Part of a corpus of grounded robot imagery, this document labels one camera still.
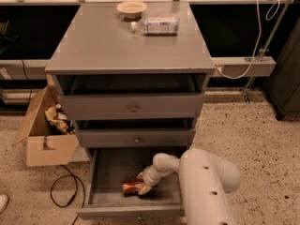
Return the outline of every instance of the clear water bottle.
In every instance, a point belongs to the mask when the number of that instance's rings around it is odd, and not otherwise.
[[[175,17],[145,18],[131,22],[132,31],[141,31],[146,35],[176,35],[179,19]]]

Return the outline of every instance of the gray tabletop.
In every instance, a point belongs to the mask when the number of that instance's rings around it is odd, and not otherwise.
[[[132,32],[117,3],[81,5],[52,59],[50,74],[212,72],[213,62],[188,2],[147,3],[142,17],[179,17],[177,36]]]

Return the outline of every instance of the speckled floor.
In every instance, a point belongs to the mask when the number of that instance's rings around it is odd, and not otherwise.
[[[197,124],[194,147],[235,163],[243,178],[240,188],[228,194],[238,224],[300,224],[300,116],[277,121],[276,112],[260,91],[250,92],[246,104],[239,93],[208,91]],[[66,171],[59,167],[25,166],[25,143],[11,145],[22,117],[0,116],[0,193],[9,198],[0,215],[1,225],[70,225],[83,195],[69,208],[58,208],[50,199],[53,181]],[[67,165],[87,184],[89,163]],[[71,180],[56,188],[61,203],[72,193]],[[102,219],[76,224],[153,225],[186,224],[183,217]]]

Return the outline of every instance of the drawer cabinet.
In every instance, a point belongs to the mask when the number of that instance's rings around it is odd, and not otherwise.
[[[156,152],[180,157],[189,148],[214,66],[188,3],[148,4],[143,16],[179,17],[178,36],[167,37],[131,33],[116,5],[82,5],[46,67],[81,146],[93,155],[78,214],[181,217],[177,174],[142,198],[125,196],[122,181]]]

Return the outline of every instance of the beige bowl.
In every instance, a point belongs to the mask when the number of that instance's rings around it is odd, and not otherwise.
[[[147,5],[143,2],[126,1],[118,4],[116,7],[125,17],[129,19],[136,19],[141,17],[142,12],[147,9]]]

